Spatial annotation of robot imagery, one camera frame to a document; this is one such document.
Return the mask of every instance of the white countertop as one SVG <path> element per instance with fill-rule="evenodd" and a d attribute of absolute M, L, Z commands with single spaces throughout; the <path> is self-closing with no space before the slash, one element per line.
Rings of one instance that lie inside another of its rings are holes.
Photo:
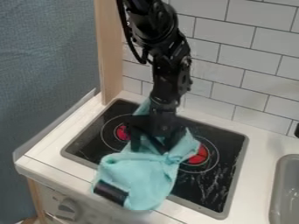
<path fill-rule="evenodd" d="M 144 100 L 144 97 L 128 92 L 121 92 L 117 98 L 133 102 Z M 91 194 L 90 182 L 94 179 L 95 170 L 60 155 L 61 149 L 78 136 L 104 108 L 105 106 L 101 104 L 101 95 L 95 96 L 26 152 L 15 164 L 18 172 L 28 178 L 51 187 L 57 185 L 61 191 L 69 191 L 82 199 L 88 197 L 102 203 L 106 209 L 114 211 L 116 209 L 119 213 L 128 214 L 102 197 Z M 249 138 L 230 213 L 225 220 L 215 220 L 166 200 L 155 212 L 148 214 L 146 219 L 151 223 L 161 224 L 180 223 L 179 221 L 188 224 L 268 224 L 276 162 L 285 155 L 299 154 L 299 140 L 198 111 L 181 108 L 178 113 L 202 123 L 239 132 Z M 174 220 L 164 220 L 164 216 Z"/>

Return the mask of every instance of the gray wall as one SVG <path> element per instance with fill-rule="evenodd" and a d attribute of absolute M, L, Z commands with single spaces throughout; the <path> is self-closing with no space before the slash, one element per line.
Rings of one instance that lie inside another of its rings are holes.
<path fill-rule="evenodd" d="M 12 152 L 98 82 L 93 0 L 0 1 L 0 223 L 34 215 Z"/>

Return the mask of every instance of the toy stove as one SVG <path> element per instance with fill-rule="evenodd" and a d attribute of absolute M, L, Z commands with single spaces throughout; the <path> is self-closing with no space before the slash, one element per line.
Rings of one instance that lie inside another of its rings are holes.
<path fill-rule="evenodd" d="M 129 141 L 124 121 L 138 105 L 124 100 L 114 101 L 63 151 L 74 161 L 97 168 L 101 158 L 120 152 Z M 225 219 L 245 155 L 246 138 L 180 117 L 191 133 L 202 143 L 198 154 L 184 161 L 168 200 Z"/>

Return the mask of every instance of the cable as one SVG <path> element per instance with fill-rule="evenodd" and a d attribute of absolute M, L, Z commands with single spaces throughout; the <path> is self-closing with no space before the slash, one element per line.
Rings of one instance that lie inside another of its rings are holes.
<path fill-rule="evenodd" d="M 125 38 L 128 42 L 129 49 L 134 54 L 135 58 L 138 60 L 139 63 L 146 64 L 149 54 L 147 52 L 143 52 L 142 57 L 138 54 L 137 50 L 135 49 L 135 47 L 133 45 L 131 37 L 130 37 L 129 28 L 128 28 L 128 25 L 127 25 L 127 19 L 126 19 L 126 12 L 125 12 L 125 9 L 124 9 L 124 6 L 123 6 L 123 2 L 122 2 L 122 0 L 116 0 L 116 2 L 117 2 L 117 8 L 118 8 L 118 11 L 119 11 L 119 14 L 120 14 L 120 19 L 121 19 L 121 22 L 122 22 L 122 29 L 123 29 Z"/>

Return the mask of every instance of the sink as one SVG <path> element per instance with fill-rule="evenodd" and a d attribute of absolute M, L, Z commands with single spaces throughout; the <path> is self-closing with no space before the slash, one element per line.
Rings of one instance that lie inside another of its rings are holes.
<path fill-rule="evenodd" d="M 269 220 L 271 224 L 299 223 L 299 155 L 287 155 L 277 163 Z"/>

